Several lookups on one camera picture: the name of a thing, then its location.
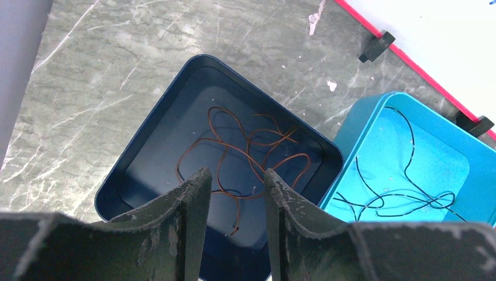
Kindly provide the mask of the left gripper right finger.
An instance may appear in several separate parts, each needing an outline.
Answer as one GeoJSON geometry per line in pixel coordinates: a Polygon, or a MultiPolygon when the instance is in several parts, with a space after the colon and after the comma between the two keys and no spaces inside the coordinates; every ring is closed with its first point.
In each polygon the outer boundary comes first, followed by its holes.
{"type": "Polygon", "coordinates": [[[473,222],[346,223],[264,174],[273,280],[494,280],[495,230],[473,222]]]}

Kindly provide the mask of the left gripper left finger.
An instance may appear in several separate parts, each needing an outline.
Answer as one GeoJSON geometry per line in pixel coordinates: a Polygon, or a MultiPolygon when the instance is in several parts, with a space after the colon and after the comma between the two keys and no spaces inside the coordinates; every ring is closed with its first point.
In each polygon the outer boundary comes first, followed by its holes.
{"type": "Polygon", "coordinates": [[[197,280],[212,175],[107,222],[62,213],[1,214],[2,280],[197,280]]]}

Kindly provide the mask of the light blue tray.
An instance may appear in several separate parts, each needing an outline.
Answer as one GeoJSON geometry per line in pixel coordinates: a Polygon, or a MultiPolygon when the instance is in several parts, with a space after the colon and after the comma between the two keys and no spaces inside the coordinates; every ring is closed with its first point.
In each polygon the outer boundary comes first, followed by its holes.
{"type": "Polygon", "coordinates": [[[330,215],[495,225],[495,150],[411,95],[357,100],[335,144],[345,165],[320,202],[330,215]]]}

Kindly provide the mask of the dark blue tray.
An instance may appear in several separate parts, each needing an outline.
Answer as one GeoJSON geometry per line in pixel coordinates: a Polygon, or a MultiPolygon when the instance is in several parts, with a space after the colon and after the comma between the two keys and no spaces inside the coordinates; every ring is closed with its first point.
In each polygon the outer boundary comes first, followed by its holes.
{"type": "Polygon", "coordinates": [[[339,148],[217,58],[186,62],[95,197],[104,220],[140,207],[207,167],[212,191],[200,277],[270,274],[263,174],[317,204],[343,169],[339,148]]]}

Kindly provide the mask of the pink framed whiteboard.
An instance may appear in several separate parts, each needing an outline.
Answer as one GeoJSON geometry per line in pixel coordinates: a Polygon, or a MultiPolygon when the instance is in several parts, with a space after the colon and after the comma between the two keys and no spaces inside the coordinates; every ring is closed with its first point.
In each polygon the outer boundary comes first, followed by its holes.
{"type": "Polygon", "coordinates": [[[472,120],[495,120],[494,1],[340,1],[472,120]]]}

